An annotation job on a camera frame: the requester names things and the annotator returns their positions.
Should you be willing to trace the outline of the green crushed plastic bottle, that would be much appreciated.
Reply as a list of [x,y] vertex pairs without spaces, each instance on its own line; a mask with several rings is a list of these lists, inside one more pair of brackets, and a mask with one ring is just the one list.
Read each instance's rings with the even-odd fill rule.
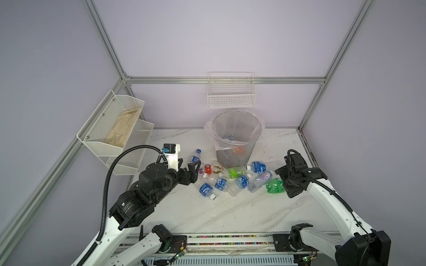
[[284,183],[282,179],[275,178],[266,184],[268,194],[280,194],[285,192]]

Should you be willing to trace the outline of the orange label yellow-cap bottle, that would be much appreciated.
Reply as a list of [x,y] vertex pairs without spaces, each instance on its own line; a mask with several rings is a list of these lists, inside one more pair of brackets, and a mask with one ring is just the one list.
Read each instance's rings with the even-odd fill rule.
[[243,155],[246,153],[246,147],[245,146],[238,146],[233,148],[233,153],[236,155]]

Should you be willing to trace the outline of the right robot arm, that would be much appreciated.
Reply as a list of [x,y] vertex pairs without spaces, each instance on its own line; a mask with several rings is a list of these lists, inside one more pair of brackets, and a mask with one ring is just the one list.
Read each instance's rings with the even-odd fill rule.
[[308,192],[335,224],[340,237],[316,229],[310,223],[292,226],[287,245],[295,252],[311,247],[339,266],[386,266],[389,263],[391,239],[384,231],[365,222],[337,193],[326,174],[318,167],[308,167],[294,149],[287,151],[285,166],[275,170],[284,183],[289,198]]

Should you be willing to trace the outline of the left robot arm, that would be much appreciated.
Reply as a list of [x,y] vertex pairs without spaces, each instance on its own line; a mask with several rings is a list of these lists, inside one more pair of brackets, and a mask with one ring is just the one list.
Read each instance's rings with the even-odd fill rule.
[[[158,153],[156,162],[148,165],[139,174],[137,182],[121,194],[111,208],[108,207],[108,192],[113,171],[121,159],[136,150],[149,149]],[[182,167],[178,156],[178,144],[165,144],[162,149],[152,145],[138,145],[123,151],[111,164],[105,178],[102,199],[101,225],[92,244],[75,260],[75,266],[134,266],[146,257],[172,246],[173,234],[164,226],[157,225],[125,251],[115,251],[143,221],[155,211],[155,207],[177,185],[188,186],[197,181],[201,161],[190,161]]]

